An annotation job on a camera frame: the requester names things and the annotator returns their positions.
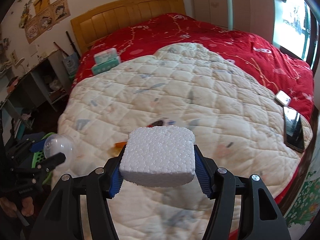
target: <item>bed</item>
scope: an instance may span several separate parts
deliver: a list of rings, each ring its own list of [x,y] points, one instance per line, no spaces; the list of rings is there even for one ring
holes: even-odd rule
[[[283,144],[282,109],[273,97],[279,90],[292,97],[290,107],[304,116],[308,145],[313,77],[305,62],[257,35],[185,16],[183,0],[116,1],[71,24],[83,55],[58,132],[74,139],[77,153],[71,166],[54,172],[52,185],[64,173],[83,176],[103,166],[119,153],[114,143],[133,129],[169,120],[191,129],[218,166],[239,176],[257,173],[277,202],[284,197],[302,155]],[[92,77],[93,55],[111,47],[123,63]],[[169,189],[125,182],[109,202],[121,239],[201,239],[212,205],[196,180]],[[83,225],[89,239],[88,221]]]

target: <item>black clamp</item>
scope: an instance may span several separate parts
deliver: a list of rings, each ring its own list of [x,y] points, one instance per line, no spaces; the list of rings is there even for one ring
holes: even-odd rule
[[[119,164],[124,153],[107,161],[103,168],[97,168],[89,175],[72,178],[63,175],[52,190],[34,225],[30,240],[84,240],[80,195],[87,196],[88,217],[93,240],[118,240],[106,199],[117,192],[113,178],[119,176]],[[234,176],[225,168],[218,168],[215,162],[203,157],[195,145],[206,172],[211,179],[210,199],[215,199],[212,214],[203,240],[227,240],[235,196],[241,195],[241,216],[238,231],[239,240],[290,240],[285,220],[271,193],[258,175],[250,178]]]
[[[14,202],[20,211],[22,209],[21,200],[42,193],[42,183],[48,173],[63,163],[65,159],[63,153],[58,153],[38,163],[34,169],[10,168],[6,177],[0,178],[0,198],[6,197]],[[23,220],[26,223],[25,226],[32,227],[34,224],[32,217],[24,217]]]

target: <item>wooden stick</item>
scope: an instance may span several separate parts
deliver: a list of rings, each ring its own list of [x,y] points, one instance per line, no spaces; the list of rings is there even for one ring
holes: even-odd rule
[[[66,55],[67,57],[69,57],[69,54],[66,53],[63,49],[61,49],[57,43],[53,42],[53,44],[56,45],[56,47],[57,47],[64,55]]]

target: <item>blue object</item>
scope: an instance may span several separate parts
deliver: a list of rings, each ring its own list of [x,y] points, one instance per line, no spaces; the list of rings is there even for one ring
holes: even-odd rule
[[[66,57],[63,60],[63,63],[68,71],[69,76],[72,76],[77,73],[79,67],[79,59],[76,53],[73,53],[69,57]]]
[[[120,162],[118,163],[118,166],[115,168],[115,171],[113,172],[111,179],[110,179],[110,189],[109,189],[109,196],[111,198],[115,197],[117,193],[119,193],[123,177],[119,171]]]
[[[17,132],[17,136],[16,136],[16,139],[17,139],[18,141],[20,141],[20,140],[22,139],[25,129],[26,129],[26,125],[22,122],[22,123],[19,125],[18,132]]]
[[[204,164],[202,163],[196,148],[195,148],[195,161],[196,161],[196,175],[197,175],[201,190],[205,195],[207,195],[208,198],[210,198],[213,195],[213,190],[211,187],[211,177],[207,172],[207,169],[205,168]]]
[[[41,140],[40,142],[34,143],[30,149],[30,152],[36,153],[36,152],[43,151],[43,147],[46,139],[47,138]]]

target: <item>red bedspread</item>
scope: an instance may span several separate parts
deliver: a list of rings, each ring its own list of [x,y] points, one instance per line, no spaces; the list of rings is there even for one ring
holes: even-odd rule
[[[255,34],[226,31],[176,13],[120,29],[98,41],[89,52],[82,55],[74,85],[93,76],[93,55],[105,49],[116,48],[121,60],[127,61],[154,54],[158,49],[178,42],[201,43],[252,75],[275,94],[283,90],[292,98],[289,106],[310,120],[313,75],[306,62],[282,54]]]

